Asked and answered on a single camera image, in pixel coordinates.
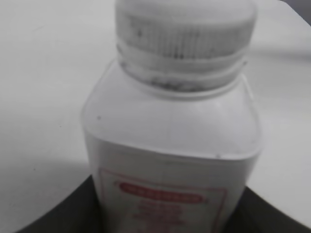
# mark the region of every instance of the white plastic bottle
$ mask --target white plastic bottle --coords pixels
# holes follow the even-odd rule
[[[248,0],[118,0],[119,59],[83,111],[107,233],[219,233],[261,151]]]

